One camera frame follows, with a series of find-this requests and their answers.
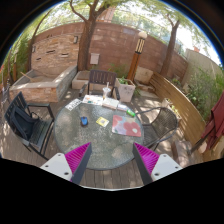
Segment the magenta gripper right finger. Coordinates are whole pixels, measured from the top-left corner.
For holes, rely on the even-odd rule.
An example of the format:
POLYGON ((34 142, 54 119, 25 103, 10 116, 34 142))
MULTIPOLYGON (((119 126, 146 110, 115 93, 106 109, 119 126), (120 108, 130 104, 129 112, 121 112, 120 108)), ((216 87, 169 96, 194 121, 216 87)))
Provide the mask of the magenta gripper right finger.
POLYGON ((133 154, 144 185, 182 169, 169 155, 157 154, 138 143, 133 144, 133 154))

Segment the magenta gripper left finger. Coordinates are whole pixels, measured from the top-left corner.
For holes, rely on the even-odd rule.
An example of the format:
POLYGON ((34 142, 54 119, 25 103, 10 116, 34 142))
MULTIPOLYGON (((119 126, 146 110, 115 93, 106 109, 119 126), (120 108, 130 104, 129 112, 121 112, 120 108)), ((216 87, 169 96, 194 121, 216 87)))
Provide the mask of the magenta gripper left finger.
POLYGON ((57 153, 41 166, 41 169, 79 185, 92 153, 90 142, 70 152, 57 153))

